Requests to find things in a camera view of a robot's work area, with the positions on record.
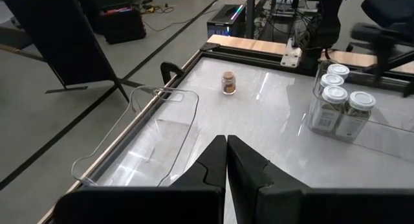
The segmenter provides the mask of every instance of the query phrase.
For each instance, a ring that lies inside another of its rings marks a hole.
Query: small glass jar
[[[344,115],[336,128],[336,135],[355,140],[371,117],[376,100],[363,91],[352,92],[344,105]]]
[[[349,68],[340,64],[332,64],[328,66],[327,73],[336,74],[345,80],[348,77]]]
[[[341,86],[343,85],[343,78],[336,74],[324,74],[321,77],[320,86],[319,86],[319,95],[322,95],[325,87],[330,85]]]
[[[342,87],[329,85],[323,89],[321,97],[322,100],[318,100],[312,109],[314,113],[310,129],[331,133],[343,110],[348,92]]]
[[[221,77],[221,91],[225,95],[232,95],[235,93],[235,74],[231,71],[223,73]]]

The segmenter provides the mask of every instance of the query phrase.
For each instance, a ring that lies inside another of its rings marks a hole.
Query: transparent plastic container
[[[193,91],[136,88],[98,147],[74,162],[72,176],[87,186],[170,185],[184,173],[197,140],[198,103]]]
[[[317,118],[315,112],[321,106],[332,106],[324,101],[318,92],[320,79],[324,74],[321,67],[326,67],[326,63],[335,62],[324,61],[320,65],[307,115],[308,128],[326,137],[414,161],[414,98],[413,96],[402,98],[401,92],[390,90],[402,90],[408,84],[405,81],[383,78],[379,84],[374,84],[373,75],[351,71],[342,87],[348,94],[354,91],[364,91],[373,95],[376,104],[371,110],[371,116],[366,120],[350,117],[341,112],[337,113],[339,115],[338,122],[332,131],[320,131],[314,127],[317,122],[315,121]],[[336,128],[344,118],[355,118],[357,121],[365,123],[361,132],[350,137],[337,134]]]

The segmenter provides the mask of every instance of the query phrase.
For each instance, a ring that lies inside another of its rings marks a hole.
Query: white lid
[[[352,92],[349,97],[349,105],[361,111],[369,111],[375,106],[376,100],[374,96],[363,92]]]
[[[324,74],[321,78],[321,86],[327,87],[328,85],[342,85],[343,78],[336,74]]]
[[[328,66],[328,73],[337,74],[342,78],[347,78],[349,74],[349,68],[340,64],[332,64]]]
[[[336,85],[329,85],[323,89],[322,98],[331,104],[341,104],[348,97],[348,92]]]

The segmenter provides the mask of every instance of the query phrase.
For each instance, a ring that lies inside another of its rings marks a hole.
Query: gray floor
[[[144,20],[153,28],[163,28],[172,22],[185,21],[204,9],[213,0],[155,0],[175,6],[170,14],[149,14]],[[241,0],[223,0],[239,3]],[[346,47],[349,30],[356,22],[371,22],[362,12],[363,0],[344,1],[340,9],[342,30],[335,47]],[[216,3],[210,10],[222,6]],[[130,80],[148,85],[163,85],[159,66],[170,61],[182,66],[207,40],[206,21],[214,13],[201,16]],[[173,25],[162,32],[147,27],[147,37],[117,45],[108,45],[102,36],[98,41],[118,77],[122,78],[163,44],[184,24]],[[34,46],[27,50],[36,52]],[[44,63],[0,51],[0,116],[3,146],[0,152],[0,181],[15,170],[61,131],[76,116],[102,96],[111,82],[93,84],[86,91],[45,95],[48,89],[60,84]],[[132,88],[125,87],[127,92]],[[115,91],[92,113],[71,129],[49,151],[25,170],[17,179],[0,191],[0,223],[34,223],[54,204],[74,182],[70,176],[72,162],[89,154],[103,139],[127,107],[119,91]]]

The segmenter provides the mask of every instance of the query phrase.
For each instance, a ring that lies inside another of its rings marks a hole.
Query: white table surface
[[[236,75],[237,90],[232,96],[221,92],[221,75],[225,71],[233,71]],[[193,133],[196,139],[191,139],[185,146],[182,153],[187,155],[177,161],[175,168],[179,167],[178,171],[183,172],[184,167],[191,166],[216,135],[237,135],[276,166],[314,188],[413,188],[414,164],[410,160],[323,137],[307,128],[304,121],[313,83],[314,78],[308,76],[201,59],[178,87],[196,92],[200,100],[191,129],[197,132]],[[412,130],[413,98],[403,99],[391,91],[372,89],[370,92],[377,99],[379,112],[379,115],[373,113],[374,121],[380,117],[381,121]],[[169,108],[157,112],[181,115],[176,109]],[[412,136],[383,136],[381,139],[381,133],[374,134],[378,142],[387,140],[387,144],[392,144],[387,147],[397,148],[403,155],[413,155]],[[139,151],[139,148],[132,142],[126,151]],[[131,164],[131,160],[118,159],[114,167]],[[142,181],[140,178],[144,176],[134,169],[128,173],[134,177],[131,181]],[[172,176],[173,181],[179,174]],[[105,184],[114,177],[114,170],[108,170],[100,181]],[[153,181],[144,185],[157,184]],[[228,185],[225,222],[236,223]]]

